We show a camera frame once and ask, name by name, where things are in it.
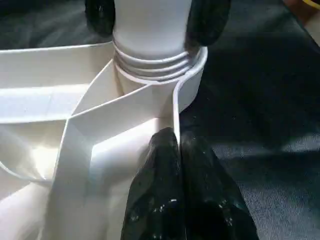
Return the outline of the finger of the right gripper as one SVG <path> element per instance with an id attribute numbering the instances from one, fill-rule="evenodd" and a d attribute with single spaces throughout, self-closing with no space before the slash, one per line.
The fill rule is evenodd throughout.
<path id="1" fill-rule="evenodd" d="M 111 36 L 116 20 L 114 0 L 85 0 L 85 16 L 89 27 L 102 37 Z"/>
<path id="2" fill-rule="evenodd" d="M 192 0 L 186 26 L 186 44 L 207 47 L 222 34 L 230 14 L 230 0 Z"/>

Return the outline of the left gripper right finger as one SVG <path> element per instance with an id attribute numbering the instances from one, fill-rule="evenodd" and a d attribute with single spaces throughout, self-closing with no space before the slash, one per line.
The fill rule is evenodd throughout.
<path id="1" fill-rule="evenodd" d="M 180 138 L 189 240 L 257 240 L 257 227 L 243 195 L 206 140 Z"/>

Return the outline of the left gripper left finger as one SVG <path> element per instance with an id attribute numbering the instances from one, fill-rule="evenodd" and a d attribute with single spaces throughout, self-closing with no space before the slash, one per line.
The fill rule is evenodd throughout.
<path id="1" fill-rule="evenodd" d="M 155 133 L 129 188 L 122 240 L 183 240 L 184 193 L 178 143 L 171 127 Z"/>

